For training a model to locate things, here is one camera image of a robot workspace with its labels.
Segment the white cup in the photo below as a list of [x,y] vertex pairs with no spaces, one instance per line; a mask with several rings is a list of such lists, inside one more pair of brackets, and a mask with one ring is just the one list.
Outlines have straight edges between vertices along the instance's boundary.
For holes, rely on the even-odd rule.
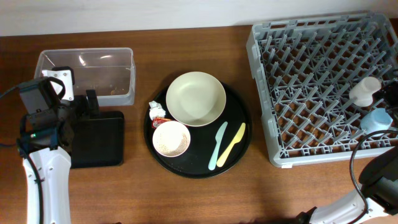
[[349,98],[356,106],[367,107],[373,103],[373,94],[381,89],[381,82],[375,77],[362,79],[349,92]]

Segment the light blue cup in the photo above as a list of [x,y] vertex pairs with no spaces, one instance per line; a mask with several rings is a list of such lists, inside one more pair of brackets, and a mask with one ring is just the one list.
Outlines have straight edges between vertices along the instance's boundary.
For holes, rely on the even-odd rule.
[[375,131],[387,130],[393,122],[392,117],[387,113],[385,108],[376,108],[368,113],[360,122],[360,128],[370,134]]

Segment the white tissue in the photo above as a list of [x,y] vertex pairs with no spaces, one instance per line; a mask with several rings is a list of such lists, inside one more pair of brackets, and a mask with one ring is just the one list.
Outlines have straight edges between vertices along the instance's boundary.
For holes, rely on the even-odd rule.
[[149,102],[149,117],[151,120],[155,118],[164,118],[166,111],[163,109],[162,105],[156,101]]

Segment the red sauce packet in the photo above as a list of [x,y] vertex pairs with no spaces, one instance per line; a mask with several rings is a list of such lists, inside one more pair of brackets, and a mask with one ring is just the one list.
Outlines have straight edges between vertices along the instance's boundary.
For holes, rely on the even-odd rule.
[[161,117],[156,117],[152,120],[152,127],[154,129],[157,129],[161,124],[166,123],[168,121],[171,121],[171,119],[168,118],[161,118]]

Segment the pink bowl with grains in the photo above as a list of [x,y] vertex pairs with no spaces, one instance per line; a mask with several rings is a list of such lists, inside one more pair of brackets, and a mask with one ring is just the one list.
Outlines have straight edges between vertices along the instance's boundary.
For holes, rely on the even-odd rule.
[[161,124],[153,133],[152,144],[156,152],[165,157],[182,155],[191,142],[188,128],[178,121]]

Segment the large cream bowl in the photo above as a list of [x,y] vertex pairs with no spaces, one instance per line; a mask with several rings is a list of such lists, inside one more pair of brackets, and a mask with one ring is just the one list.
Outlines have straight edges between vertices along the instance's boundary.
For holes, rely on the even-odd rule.
[[226,106],[226,90],[214,76],[188,72],[168,87],[165,103],[171,116],[191,127],[206,126],[217,120]]

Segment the mint green plastic knife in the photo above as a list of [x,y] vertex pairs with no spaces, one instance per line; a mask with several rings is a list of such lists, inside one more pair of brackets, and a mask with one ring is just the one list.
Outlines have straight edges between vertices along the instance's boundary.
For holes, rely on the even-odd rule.
[[217,131],[217,133],[215,135],[216,145],[215,145],[215,148],[213,150],[213,153],[211,155],[211,158],[210,158],[210,161],[209,161],[209,164],[208,164],[208,169],[209,170],[214,170],[215,167],[216,167],[216,162],[217,162],[217,159],[218,159],[218,153],[219,153],[221,141],[222,141],[222,138],[223,138],[223,135],[224,135],[224,132],[226,130],[227,125],[228,125],[228,122],[225,121],[220,126],[220,128],[218,129],[218,131]]

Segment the yellow plastic knife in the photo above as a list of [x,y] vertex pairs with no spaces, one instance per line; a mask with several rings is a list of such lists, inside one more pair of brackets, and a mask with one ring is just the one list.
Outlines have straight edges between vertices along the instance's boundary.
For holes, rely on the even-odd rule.
[[239,143],[245,133],[246,130],[246,123],[242,123],[237,131],[237,133],[235,134],[234,138],[231,140],[230,144],[228,145],[228,147],[224,150],[224,152],[222,153],[222,155],[220,155],[220,157],[218,158],[217,162],[216,162],[216,166],[217,167],[223,167],[229,154],[231,153],[233,147],[235,144]]

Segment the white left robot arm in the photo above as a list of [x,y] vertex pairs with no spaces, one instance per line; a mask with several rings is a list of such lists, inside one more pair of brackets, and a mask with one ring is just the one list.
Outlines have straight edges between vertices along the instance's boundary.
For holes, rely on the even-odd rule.
[[71,223],[69,175],[76,128],[98,110],[94,90],[37,108],[20,121],[17,148],[27,178],[28,223]]

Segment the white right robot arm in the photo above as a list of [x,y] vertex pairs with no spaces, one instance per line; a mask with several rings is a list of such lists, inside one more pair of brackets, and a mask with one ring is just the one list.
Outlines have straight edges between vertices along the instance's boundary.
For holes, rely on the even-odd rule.
[[394,147],[374,158],[361,172],[359,179],[353,173],[354,157],[361,145],[373,137],[397,134],[390,129],[392,118],[397,116],[397,81],[384,87],[375,78],[365,78],[349,93],[349,98],[359,106],[367,106],[377,99],[384,100],[388,108],[378,108],[361,121],[366,132],[349,160],[349,172],[355,190],[327,207],[314,207],[300,213],[294,223],[361,223],[366,220],[397,214],[397,148]]

